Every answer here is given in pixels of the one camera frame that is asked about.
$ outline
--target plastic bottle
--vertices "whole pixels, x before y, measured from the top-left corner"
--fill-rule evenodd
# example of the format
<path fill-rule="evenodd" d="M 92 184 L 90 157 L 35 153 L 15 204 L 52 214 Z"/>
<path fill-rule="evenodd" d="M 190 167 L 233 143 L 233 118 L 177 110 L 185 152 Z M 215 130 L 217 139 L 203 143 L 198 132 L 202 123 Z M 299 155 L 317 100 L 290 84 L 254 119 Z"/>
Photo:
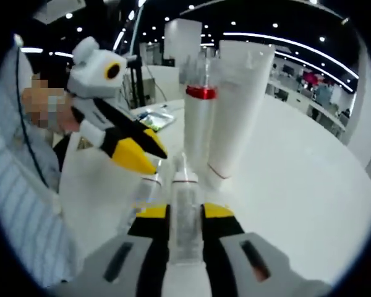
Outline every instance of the plastic bottle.
<path fill-rule="evenodd" d="M 182 154 L 172 182 L 169 262 L 163 297 L 209 297 L 211 287 L 203 261 L 201 200 L 198 176 Z"/>
<path fill-rule="evenodd" d="M 120 224 L 120 234 L 126 234 L 132 226 L 138 213 L 146 207 L 162 199 L 163 195 L 163 161 L 153 161 L 156 174 L 142 175 L 136 190 L 132 193 L 128 211 Z"/>
<path fill-rule="evenodd" d="M 217 59 L 200 54 L 191 63 L 184 100 L 184 150 L 192 169 L 206 165 L 217 101 Z"/>

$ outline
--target white column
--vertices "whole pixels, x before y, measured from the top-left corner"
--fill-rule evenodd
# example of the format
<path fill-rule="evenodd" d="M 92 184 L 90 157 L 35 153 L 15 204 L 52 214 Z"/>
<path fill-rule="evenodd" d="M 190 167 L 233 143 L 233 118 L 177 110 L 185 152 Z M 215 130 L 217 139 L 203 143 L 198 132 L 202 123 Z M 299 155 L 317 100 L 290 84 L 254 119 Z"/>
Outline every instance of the white column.
<path fill-rule="evenodd" d="M 349 94 L 338 85 L 334 85 L 333 94 L 330 98 L 332 104 L 338 105 L 338 111 L 345 111 L 351 108 L 354 94 Z"/>
<path fill-rule="evenodd" d="M 346 132 L 341 136 L 343 144 L 366 167 L 371 160 L 371 60 L 367 47 L 360 41 L 359 83 L 351 118 Z"/>
<path fill-rule="evenodd" d="M 200 52 L 202 23 L 194 20 L 176 19 L 165 25 L 164 59 L 175 59 L 181 67 L 188 55 L 196 59 Z"/>

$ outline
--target black ceiling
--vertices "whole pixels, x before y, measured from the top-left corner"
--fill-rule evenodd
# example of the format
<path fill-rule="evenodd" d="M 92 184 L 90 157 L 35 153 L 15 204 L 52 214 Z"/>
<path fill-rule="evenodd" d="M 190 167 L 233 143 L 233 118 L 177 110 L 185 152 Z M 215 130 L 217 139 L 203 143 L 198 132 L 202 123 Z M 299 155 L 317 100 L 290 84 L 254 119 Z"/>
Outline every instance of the black ceiling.
<path fill-rule="evenodd" d="M 49 51 L 71 53 L 80 40 L 91 35 L 104 48 L 111 49 L 118 33 L 126 25 L 129 12 L 137 7 L 137 0 L 122 0 L 117 9 L 113 9 L 115 6 L 113 3 L 108 8 L 103 0 L 86 0 L 85 2 L 86 8 L 73 12 L 71 19 L 61 17 L 48 26 L 37 20 L 31 20 L 29 24 L 20 28 L 19 32 L 24 39 L 25 46 L 42 47 L 45 49 L 45 53 Z M 166 23 L 164 18 L 169 17 L 172 20 L 181 17 L 198 20 L 209 26 L 208 29 L 203 28 L 202 33 L 211 34 L 212 37 L 202 38 L 202 43 L 210 43 L 211 39 L 214 39 L 216 46 L 222 39 L 272 43 L 270 40 L 251 37 L 226 38 L 223 36 L 223 32 L 273 35 L 311 46 L 357 71 L 359 46 L 352 22 L 343 25 L 341 24 L 342 19 L 329 12 L 307 5 L 302 1 L 290 0 L 226 0 L 194 9 L 180 16 L 182 12 L 188 10 L 190 4 L 198 6 L 205 2 L 207 0 L 147 0 L 140 22 L 140 41 L 154 42 L 157 39 L 162 42 L 161 37 L 164 35 Z M 232 21 L 236 22 L 235 26 L 231 25 Z M 277 23 L 279 27 L 273 28 L 273 23 Z M 82 27 L 82 32 L 77 32 L 77 27 Z M 123 41 L 130 41 L 131 34 L 131 30 L 128 30 Z M 320 36 L 326 38 L 324 43 L 319 41 Z M 129 43 L 122 45 L 124 50 L 129 46 Z M 339 78 L 353 78 L 345 70 L 320 55 L 298 46 L 273 43 L 287 46 L 293 55 L 295 51 L 298 51 L 298 58 L 314 65 L 320 66 L 324 62 L 324 69 Z M 354 90 L 356 85 L 356 79 L 353 79 L 349 84 Z"/>

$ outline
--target white shirt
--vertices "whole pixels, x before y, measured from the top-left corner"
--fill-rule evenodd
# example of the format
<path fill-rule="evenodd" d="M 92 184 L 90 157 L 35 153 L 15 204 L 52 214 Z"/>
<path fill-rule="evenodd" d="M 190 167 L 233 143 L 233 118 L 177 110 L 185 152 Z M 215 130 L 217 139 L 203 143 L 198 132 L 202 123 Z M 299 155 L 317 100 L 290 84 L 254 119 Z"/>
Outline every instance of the white shirt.
<path fill-rule="evenodd" d="M 50 189 L 45 187 L 23 139 L 17 105 L 13 47 L 0 70 L 0 222 L 19 260 L 43 286 L 69 280 L 75 272 L 74 245 L 51 204 L 60 173 L 52 148 L 24 115 L 28 138 Z M 19 56 L 19 92 L 31 86 L 32 68 Z"/>

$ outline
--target white tabletop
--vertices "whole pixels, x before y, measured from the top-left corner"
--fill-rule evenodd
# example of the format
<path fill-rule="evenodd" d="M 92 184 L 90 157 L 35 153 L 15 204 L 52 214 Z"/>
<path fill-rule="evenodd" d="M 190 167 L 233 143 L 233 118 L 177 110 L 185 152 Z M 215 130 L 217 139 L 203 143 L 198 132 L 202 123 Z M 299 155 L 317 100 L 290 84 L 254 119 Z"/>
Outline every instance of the white tabletop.
<path fill-rule="evenodd" d="M 160 131 L 169 157 L 182 148 L 184 102 Z M 70 146 L 77 142 L 72 136 Z M 66 222 L 85 255 L 117 234 L 139 178 L 95 148 L 66 156 L 60 195 Z M 266 95 L 232 187 L 221 200 L 246 232 L 286 253 L 303 277 L 334 284 L 371 230 L 371 180 L 352 153 L 321 125 Z M 218 199 L 209 194 L 209 199 Z"/>

